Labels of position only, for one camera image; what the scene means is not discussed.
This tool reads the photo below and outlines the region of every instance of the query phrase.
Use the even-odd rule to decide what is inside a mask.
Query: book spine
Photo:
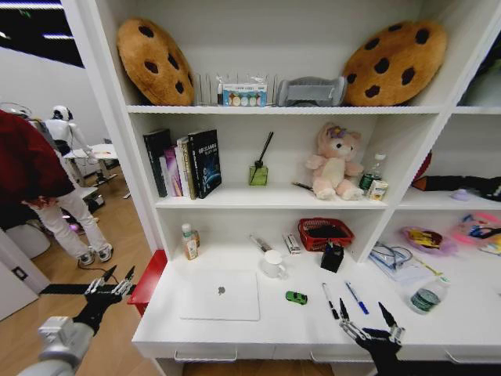
[[[175,196],[174,192],[172,191],[171,175],[168,171],[167,160],[165,159],[165,157],[159,157],[158,160],[160,161],[160,167],[162,168],[162,176],[164,177],[164,184],[167,195],[171,197]]]
[[[193,176],[193,183],[197,189],[198,197],[205,198],[204,192],[202,191],[202,181],[200,177],[201,167],[198,165],[196,160],[195,138],[192,135],[188,135],[188,141],[189,152],[191,153],[191,172]]]
[[[188,179],[189,196],[192,200],[196,199],[195,184],[193,183],[193,175],[191,171],[191,163],[189,158],[188,143],[182,143],[182,156],[185,164],[186,178]]]
[[[182,196],[189,197],[188,176],[186,176],[184,157],[181,151],[182,146],[174,148],[175,160],[178,163],[179,180],[181,180]]]
[[[167,190],[165,188],[164,177],[162,176],[160,161],[158,161],[158,158],[153,156],[150,138],[144,137],[144,143],[146,145],[146,151],[148,152],[148,158],[150,159],[151,170],[153,173],[153,179],[155,180],[155,185],[157,186],[158,196],[165,197],[167,196]]]
[[[181,197],[181,179],[179,177],[178,162],[175,158],[175,150],[173,146],[169,147],[165,151],[165,161],[167,162],[167,172],[170,176],[172,195]]]

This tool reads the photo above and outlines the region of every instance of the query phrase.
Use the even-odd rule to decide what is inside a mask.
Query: sneaker
[[[111,246],[111,244],[108,244],[105,248],[97,251],[96,253],[101,262],[106,262],[111,259],[111,256],[113,255],[113,247]]]
[[[82,256],[78,257],[78,262],[84,266],[91,265],[94,262],[94,257],[94,252],[88,251],[87,253],[84,253]]]

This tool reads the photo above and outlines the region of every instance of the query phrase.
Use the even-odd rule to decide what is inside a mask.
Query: small black box
[[[340,245],[327,241],[326,250],[323,252],[320,267],[336,273],[339,269],[339,265],[341,265],[341,262],[343,261],[343,257],[344,248]]]

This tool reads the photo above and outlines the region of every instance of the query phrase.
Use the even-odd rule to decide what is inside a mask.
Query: red basket
[[[346,237],[336,237],[330,238],[334,243],[337,243],[343,247],[347,247],[351,244],[355,235],[353,232],[339,219],[328,219],[328,218],[310,218],[301,219],[297,225],[299,230],[299,235],[301,236],[301,241],[306,248],[306,251],[312,252],[324,252],[326,250],[326,244],[329,239],[325,237],[310,237],[307,233],[308,230],[318,229],[321,226],[332,225],[339,227],[341,231],[346,234]]]

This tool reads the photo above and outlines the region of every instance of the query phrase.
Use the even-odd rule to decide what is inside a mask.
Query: chocolate chip
[[[388,70],[389,67],[390,67],[390,62],[386,57],[384,57],[377,62],[377,64],[374,66],[374,70],[379,74],[383,74]]]
[[[353,82],[355,82],[355,79],[357,78],[357,75],[355,73],[350,73],[347,77],[346,77],[346,81],[348,81],[348,84],[352,84]]]
[[[145,61],[144,62],[144,66],[151,73],[155,73],[155,74],[158,73],[158,67],[157,67],[157,65],[155,63],[152,63],[151,61]]]
[[[402,85],[409,84],[413,80],[414,74],[416,74],[416,72],[413,67],[404,70],[404,73],[402,73]]]
[[[400,23],[397,23],[395,25],[391,25],[389,28],[388,28],[388,31],[397,31],[397,30],[400,30],[402,29],[402,24]]]
[[[180,81],[178,81],[178,83],[175,84],[175,89],[178,91],[179,94],[182,94],[182,92],[185,91],[185,88],[182,85],[182,82],[180,82]]]
[[[428,29],[419,29],[416,33],[416,43],[418,45],[423,45],[429,37],[430,31],[428,31]]]
[[[177,70],[179,71],[179,65],[178,65],[178,62],[177,62],[177,61],[175,61],[175,59],[174,59],[173,55],[171,55],[170,53],[169,53],[168,60],[169,60],[169,63],[171,63],[171,64],[172,64],[172,66],[173,66],[175,69],[177,69]]]
[[[376,96],[379,94],[380,87],[376,85],[372,85],[370,88],[366,90],[366,97],[367,98],[372,98],[373,96]]]
[[[139,31],[141,32],[141,34],[144,34],[146,37],[153,38],[153,30],[151,30],[149,27],[140,26]]]
[[[366,49],[367,50],[373,49],[374,47],[377,46],[378,43],[379,43],[379,38],[374,38],[373,40],[367,42]]]

